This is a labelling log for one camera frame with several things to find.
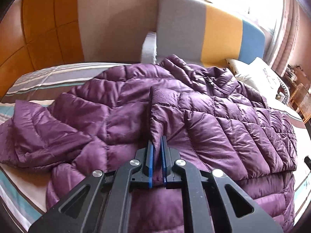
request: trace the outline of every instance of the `white fabric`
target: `white fabric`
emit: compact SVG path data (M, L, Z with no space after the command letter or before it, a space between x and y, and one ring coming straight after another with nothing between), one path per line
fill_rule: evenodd
M260 72L263 76L266 76L271 88L275 91L277 95L277 90L280 87L279 76L259 57L249 64L251 69L254 69L257 72Z
M250 66L234 59L226 59L235 78L251 86L267 99L275 99L277 90L272 87L266 73L260 67Z

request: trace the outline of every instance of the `sofa backrest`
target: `sofa backrest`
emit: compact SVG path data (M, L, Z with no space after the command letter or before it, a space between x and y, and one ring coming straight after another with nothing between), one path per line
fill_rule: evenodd
M265 35L253 23L202 0L160 0L157 55L175 54L190 63L250 64L262 58Z

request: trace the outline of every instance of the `sofa armrest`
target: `sofa armrest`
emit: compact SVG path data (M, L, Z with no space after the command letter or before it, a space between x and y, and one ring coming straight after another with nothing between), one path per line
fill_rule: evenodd
M148 32L142 45L141 63L156 63L156 33Z

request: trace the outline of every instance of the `bed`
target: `bed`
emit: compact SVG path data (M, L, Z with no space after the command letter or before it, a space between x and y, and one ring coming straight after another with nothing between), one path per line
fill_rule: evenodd
M101 71L118 65L125 64L79 63L23 75L8 90L0 103L0 123L12 117L17 99L48 106L62 92L67 92ZM300 116L293 109L276 99L268 100L268 105L288 114L297 136L298 167L294 172L296 223L311 200L311 173L304 164L304 157L310 152L311 140ZM45 192L49 178L49 173L31 174L0 164L0 201L2 210L9 215L6 223L15 228L13 232L27 232L30 225L46 212Z

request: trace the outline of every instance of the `wall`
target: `wall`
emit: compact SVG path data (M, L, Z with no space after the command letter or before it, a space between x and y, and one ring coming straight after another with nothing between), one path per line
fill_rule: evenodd
M158 0L78 0L86 61L139 62L148 31L156 30Z
M263 33L265 34L265 51L264 53L268 50L269 45L272 41L273 35L267 31L266 29L262 28L260 25L258 25L259 28L263 31Z
M302 8L299 12L298 36L289 64L292 67L301 65L307 78L311 81L311 19Z

